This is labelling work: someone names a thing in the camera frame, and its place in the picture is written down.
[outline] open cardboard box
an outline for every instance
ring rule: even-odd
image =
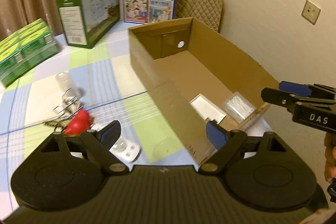
[[[241,124],[227,115],[220,125],[245,130],[269,106],[260,97],[262,89],[278,87],[248,54],[194,18],[136,26],[128,33],[134,71],[198,164],[215,148],[207,139],[206,122],[189,103],[192,99],[203,94],[221,107],[239,92],[256,110]],[[178,47],[181,41],[184,46]]]

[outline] round hole in cardboard box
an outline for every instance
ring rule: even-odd
[[[182,48],[184,46],[184,41],[180,41],[178,44],[177,44],[177,47],[178,48]]]

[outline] black ribbed surface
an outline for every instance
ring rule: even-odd
[[[66,211],[20,208],[6,224],[297,224],[310,215],[301,208],[266,213],[233,199],[216,177],[197,174],[192,166],[135,166],[111,177],[88,203]]]

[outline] nutrition label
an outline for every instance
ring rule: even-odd
[[[80,7],[62,7],[59,13],[68,43],[87,45]]]

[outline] green and yellow tissue pack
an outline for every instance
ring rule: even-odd
[[[0,42],[0,81],[10,85],[57,52],[51,30],[42,19],[24,26]]]

